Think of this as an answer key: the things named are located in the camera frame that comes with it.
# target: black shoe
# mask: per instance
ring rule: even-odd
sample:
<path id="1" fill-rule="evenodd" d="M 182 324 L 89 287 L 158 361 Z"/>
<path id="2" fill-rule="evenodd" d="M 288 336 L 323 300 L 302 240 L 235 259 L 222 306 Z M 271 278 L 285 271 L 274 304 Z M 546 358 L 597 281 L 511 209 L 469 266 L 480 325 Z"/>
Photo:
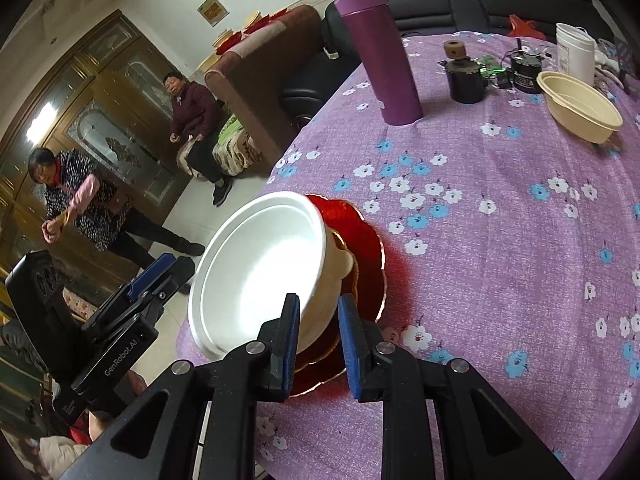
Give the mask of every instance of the black shoe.
<path id="1" fill-rule="evenodd" d="M 187 240 L 187 238 L 180 238 L 178 244 L 173 248 L 179 253 L 186 254 L 187 256 L 202 256 L 202 253 L 204 252 L 204 245 L 192 244 Z"/>
<path id="2" fill-rule="evenodd" d="M 204 253 L 204 245 L 203 244 L 189 244 L 187 250 L 184 251 L 184 254 L 187 256 L 202 256 Z"/>
<path id="3" fill-rule="evenodd" d="M 231 191 L 232 181 L 230 178 L 226 178 L 222 186 L 216 186 L 213 192 L 213 205 L 218 207 L 226 200 L 229 191 Z"/>

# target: black leather sofa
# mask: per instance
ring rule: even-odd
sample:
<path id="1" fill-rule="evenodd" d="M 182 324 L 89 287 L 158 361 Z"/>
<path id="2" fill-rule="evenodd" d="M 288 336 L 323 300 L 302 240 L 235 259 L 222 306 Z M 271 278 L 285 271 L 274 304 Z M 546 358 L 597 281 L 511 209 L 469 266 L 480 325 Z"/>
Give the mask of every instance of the black leather sofa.
<path id="1" fill-rule="evenodd" d="M 556 23 L 584 27 L 594 38 L 613 41 L 613 33 L 591 0 L 389 0 L 402 36 L 448 34 L 474 30 L 504 34 L 511 30 L 509 15 L 535 20 L 536 28 L 556 42 Z M 310 120 L 360 64 L 360 57 L 334 4 L 321 23 L 328 50 L 339 58 L 330 60 L 319 50 L 285 82 L 280 105 L 299 126 Z"/>

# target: wooden cabinet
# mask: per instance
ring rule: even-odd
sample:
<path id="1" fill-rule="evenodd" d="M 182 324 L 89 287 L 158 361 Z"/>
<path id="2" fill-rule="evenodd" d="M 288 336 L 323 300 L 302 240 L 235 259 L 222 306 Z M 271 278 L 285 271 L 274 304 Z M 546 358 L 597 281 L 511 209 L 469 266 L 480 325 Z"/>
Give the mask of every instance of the wooden cabinet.
<path id="1" fill-rule="evenodd" d="M 134 206 L 162 223 L 189 181 L 169 142 L 170 96 L 162 78 L 169 62 L 122 15 L 82 38 L 30 96 L 0 142 L 0 270 L 6 275 L 28 251 L 50 250 L 68 288 L 99 304 L 130 280 L 134 264 L 98 251 L 73 227 L 48 245 L 44 186 L 28 177 L 35 146 L 75 148 Z"/>

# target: purple floral tablecloth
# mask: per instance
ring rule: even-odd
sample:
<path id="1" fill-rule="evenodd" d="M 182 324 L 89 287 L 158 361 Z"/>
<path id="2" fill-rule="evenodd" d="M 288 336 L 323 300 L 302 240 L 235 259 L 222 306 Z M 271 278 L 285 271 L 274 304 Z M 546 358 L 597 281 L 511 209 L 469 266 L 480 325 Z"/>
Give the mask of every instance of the purple floral tablecloth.
<path id="1" fill-rule="evenodd" d="M 455 36 L 472 57 L 515 47 Z M 491 89 L 459 104 L 436 63 L 449 38 L 405 40 L 423 119 L 383 123 L 361 66 L 263 193 L 355 204 L 385 245 L 385 338 L 467 359 L 576 479 L 596 479 L 640 413 L 640 106 L 611 88 L 624 125 L 596 148 L 542 95 Z M 188 323 L 178 355 L 204 361 Z M 354 402 L 344 377 L 259 415 L 257 457 L 276 480 L 380 477 L 382 404 Z"/>

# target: table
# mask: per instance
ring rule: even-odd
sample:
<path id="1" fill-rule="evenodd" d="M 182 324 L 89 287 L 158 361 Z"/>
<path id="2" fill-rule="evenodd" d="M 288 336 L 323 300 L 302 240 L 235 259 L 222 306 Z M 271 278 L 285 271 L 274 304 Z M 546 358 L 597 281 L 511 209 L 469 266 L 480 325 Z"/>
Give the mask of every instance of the table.
<path id="1" fill-rule="evenodd" d="M 454 36 L 472 57 L 515 47 Z M 603 149 L 558 126 L 542 95 L 459 104 L 436 63 L 450 38 L 405 42 L 423 119 L 383 123 L 361 66 L 263 193 L 357 205 L 385 245 L 385 337 L 467 359 L 575 478 L 596 479 L 640 414 L 639 105 L 611 89 L 624 125 Z M 178 355 L 204 362 L 187 323 Z M 382 404 L 354 402 L 344 377 L 259 415 L 256 456 L 276 480 L 380 477 Z"/>

